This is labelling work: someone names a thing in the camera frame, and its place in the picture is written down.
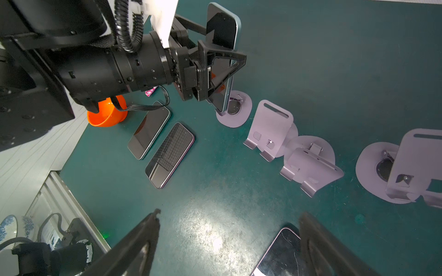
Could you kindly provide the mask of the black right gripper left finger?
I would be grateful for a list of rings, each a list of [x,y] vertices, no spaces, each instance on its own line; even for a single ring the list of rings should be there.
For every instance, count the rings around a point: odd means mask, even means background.
[[[148,276],[160,234],[160,209],[147,215],[83,276]]]

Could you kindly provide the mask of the black phone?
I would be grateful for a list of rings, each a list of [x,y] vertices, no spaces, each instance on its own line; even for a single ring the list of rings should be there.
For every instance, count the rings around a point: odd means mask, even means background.
[[[128,143],[128,149],[137,159],[143,159],[154,144],[171,116],[171,111],[163,106],[148,111]]]

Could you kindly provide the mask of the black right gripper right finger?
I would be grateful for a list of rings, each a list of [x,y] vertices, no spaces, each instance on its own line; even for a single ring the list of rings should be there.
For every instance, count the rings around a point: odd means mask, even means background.
[[[309,276],[377,276],[312,214],[299,218],[301,253]]]

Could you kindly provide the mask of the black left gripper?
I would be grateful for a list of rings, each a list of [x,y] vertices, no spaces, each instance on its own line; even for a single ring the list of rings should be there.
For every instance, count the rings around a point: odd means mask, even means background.
[[[174,64],[174,85],[182,100],[205,101],[215,94],[230,93],[233,75],[246,64],[241,52],[207,41],[194,43],[188,32],[206,35],[206,27],[175,15],[169,36],[169,52]]]

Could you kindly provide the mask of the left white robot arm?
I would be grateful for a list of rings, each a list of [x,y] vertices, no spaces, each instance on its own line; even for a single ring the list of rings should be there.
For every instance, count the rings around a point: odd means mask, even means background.
[[[99,112],[119,95],[174,84],[182,100],[206,100],[246,64],[224,47],[233,21],[206,26],[177,1],[2,1],[1,150],[73,120],[72,103]]]

